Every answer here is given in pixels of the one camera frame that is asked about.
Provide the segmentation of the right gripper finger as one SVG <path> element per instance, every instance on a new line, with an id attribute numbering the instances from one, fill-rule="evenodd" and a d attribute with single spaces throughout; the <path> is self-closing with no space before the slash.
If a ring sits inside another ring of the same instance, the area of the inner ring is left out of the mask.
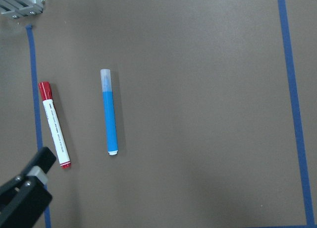
<path id="1" fill-rule="evenodd" d="M 56 157 L 48 147 L 41 148 L 27 166 L 0 187 L 0 226 L 32 228 L 52 201 L 45 185 Z"/>

